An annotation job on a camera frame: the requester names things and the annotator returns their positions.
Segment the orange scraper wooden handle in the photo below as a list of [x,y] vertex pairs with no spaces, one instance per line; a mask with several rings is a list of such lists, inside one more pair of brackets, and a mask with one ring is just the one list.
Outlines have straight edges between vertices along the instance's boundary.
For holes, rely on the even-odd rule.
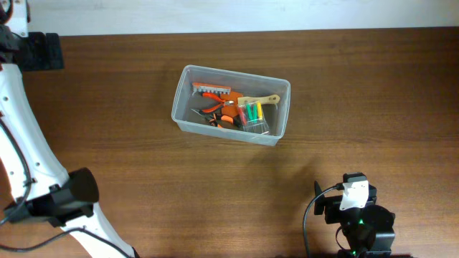
[[277,105],[280,102],[279,95],[268,95],[265,97],[245,97],[242,93],[231,91],[230,94],[224,95],[221,94],[220,97],[223,100],[233,100],[234,105],[229,107],[222,108],[221,113],[223,115],[228,115],[230,117],[235,117],[238,115],[237,106],[239,104],[247,104],[249,102],[260,102],[262,105],[273,104]]

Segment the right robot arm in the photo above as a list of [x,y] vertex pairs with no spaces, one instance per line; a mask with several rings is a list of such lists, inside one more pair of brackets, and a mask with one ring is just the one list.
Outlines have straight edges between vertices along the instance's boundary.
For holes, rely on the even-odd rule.
[[338,224],[348,247],[338,257],[390,257],[395,214],[376,204],[377,189],[363,173],[345,173],[341,183],[321,189],[314,183],[314,210],[327,224]]

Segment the small red diagonal cutters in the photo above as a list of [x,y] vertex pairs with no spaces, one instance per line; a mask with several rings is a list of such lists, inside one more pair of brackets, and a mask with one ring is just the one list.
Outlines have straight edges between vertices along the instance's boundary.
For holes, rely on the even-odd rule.
[[209,93],[209,92],[202,92],[201,96],[206,99],[210,99],[214,102],[214,106],[205,108],[200,110],[199,112],[201,114],[208,114],[208,113],[213,113],[218,110],[221,110],[222,108],[233,106],[234,101],[233,100],[223,100],[221,97],[219,97],[216,94]]

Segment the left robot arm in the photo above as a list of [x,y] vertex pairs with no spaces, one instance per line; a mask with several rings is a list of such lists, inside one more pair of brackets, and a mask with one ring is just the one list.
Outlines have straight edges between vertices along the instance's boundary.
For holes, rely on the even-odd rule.
[[27,99],[23,72],[64,68],[56,33],[30,32],[27,0],[1,2],[1,162],[13,201],[2,224],[48,222],[57,234],[31,247],[1,246],[26,253],[72,236],[91,257],[137,257],[101,210],[88,168],[68,172],[49,147]]

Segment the orange black needle-nose pliers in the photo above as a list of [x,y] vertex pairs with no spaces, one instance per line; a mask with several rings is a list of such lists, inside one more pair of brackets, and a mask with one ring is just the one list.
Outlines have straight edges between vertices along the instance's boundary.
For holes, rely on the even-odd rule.
[[203,113],[201,110],[197,110],[194,108],[192,108],[191,110],[199,116],[201,116],[202,118],[204,118],[211,126],[217,128],[222,128],[222,126],[219,124],[219,121],[225,121],[238,128],[242,126],[241,122],[237,118],[232,118],[228,115],[223,115],[219,113]]

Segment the orange bit holder strip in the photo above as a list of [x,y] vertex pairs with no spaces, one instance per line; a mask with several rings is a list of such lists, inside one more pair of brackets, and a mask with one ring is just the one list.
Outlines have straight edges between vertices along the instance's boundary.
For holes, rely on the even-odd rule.
[[216,95],[228,95],[231,93],[232,88],[221,85],[212,85],[202,82],[193,82],[192,84],[193,92],[209,92]]

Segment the clear case of screwdrivers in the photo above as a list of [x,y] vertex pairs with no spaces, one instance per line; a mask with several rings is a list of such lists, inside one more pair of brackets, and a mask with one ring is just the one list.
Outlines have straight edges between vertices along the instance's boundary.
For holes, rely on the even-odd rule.
[[269,135],[270,128],[265,119],[262,104],[259,101],[249,102],[237,106],[242,122],[242,129],[247,133]]

